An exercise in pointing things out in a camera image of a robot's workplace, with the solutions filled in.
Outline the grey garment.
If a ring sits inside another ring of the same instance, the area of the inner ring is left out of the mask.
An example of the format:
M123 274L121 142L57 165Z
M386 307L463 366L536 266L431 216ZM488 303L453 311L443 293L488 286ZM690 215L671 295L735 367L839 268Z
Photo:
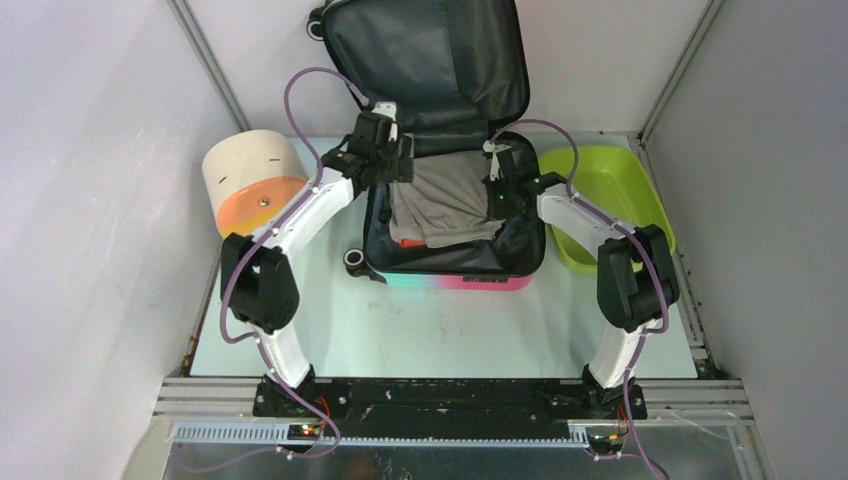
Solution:
M476 151L417 158L412 183L391 183L389 234L443 248L492 240L502 220L487 216L484 178L490 162Z

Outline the orange red item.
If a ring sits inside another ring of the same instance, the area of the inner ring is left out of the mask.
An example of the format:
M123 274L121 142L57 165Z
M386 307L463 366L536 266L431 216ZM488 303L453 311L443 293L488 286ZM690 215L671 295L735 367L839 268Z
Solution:
M425 241L420 240L412 240L412 239L401 239L397 241L397 244L401 248L426 248L427 243Z

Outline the lime green plastic tray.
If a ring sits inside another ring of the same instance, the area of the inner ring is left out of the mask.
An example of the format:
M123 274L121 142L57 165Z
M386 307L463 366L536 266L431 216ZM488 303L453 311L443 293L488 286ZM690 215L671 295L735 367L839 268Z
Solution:
M579 146L579 164L574 185L581 195L613 216L644 227L655 224L663 229L670 252L677 242L665 208L638 157L629 149L611 145ZM564 147L539 157L540 173L566 176L572 170L574 153ZM596 261L573 238L550 227L562 263L577 273L594 274Z

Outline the pink teal cartoon suitcase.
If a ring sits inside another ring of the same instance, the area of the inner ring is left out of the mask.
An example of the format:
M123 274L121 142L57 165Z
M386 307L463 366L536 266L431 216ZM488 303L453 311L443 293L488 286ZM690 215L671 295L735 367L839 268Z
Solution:
M507 126L530 100L517 7L512 1L328 1L307 21L337 71L360 93L358 106L397 104L414 160L512 147L520 175L538 174L531 143ZM393 287L516 291L545 255L535 211L504 222L492 240L443 248L401 248L389 234L389 185L368 189L363 244L349 272Z

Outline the cream orange cylindrical container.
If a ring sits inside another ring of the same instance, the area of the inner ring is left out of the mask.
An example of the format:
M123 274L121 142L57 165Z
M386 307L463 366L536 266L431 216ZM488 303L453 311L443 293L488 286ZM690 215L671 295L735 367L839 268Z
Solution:
M293 142L272 130L251 130L215 144L201 164L221 237L247 236L271 220L306 184Z

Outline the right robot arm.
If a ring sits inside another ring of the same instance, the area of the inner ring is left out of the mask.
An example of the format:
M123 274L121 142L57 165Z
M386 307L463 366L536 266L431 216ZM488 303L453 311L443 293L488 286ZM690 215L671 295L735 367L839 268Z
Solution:
M606 418L622 403L645 339L669 327L669 308L679 284L665 231L637 227L612 216L579 193L571 177L556 172L520 175L513 150L488 140L483 155L490 171L483 183L491 218L533 210L544 223L567 233L596 262L596 298L606 319L587 371L594 383L581 392L585 411Z

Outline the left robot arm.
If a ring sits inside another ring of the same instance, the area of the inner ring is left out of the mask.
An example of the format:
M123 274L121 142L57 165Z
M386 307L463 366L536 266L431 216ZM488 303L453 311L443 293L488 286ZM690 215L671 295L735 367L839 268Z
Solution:
M320 158L314 179L279 214L248 236L230 234L222 245L222 314L249 326L269 373L282 385L277 402L292 416L308 414L316 403L315 388L304 382L312 366L293 325L300 302L294 260L363 192L412 180L409 144L396 104L377 103Z

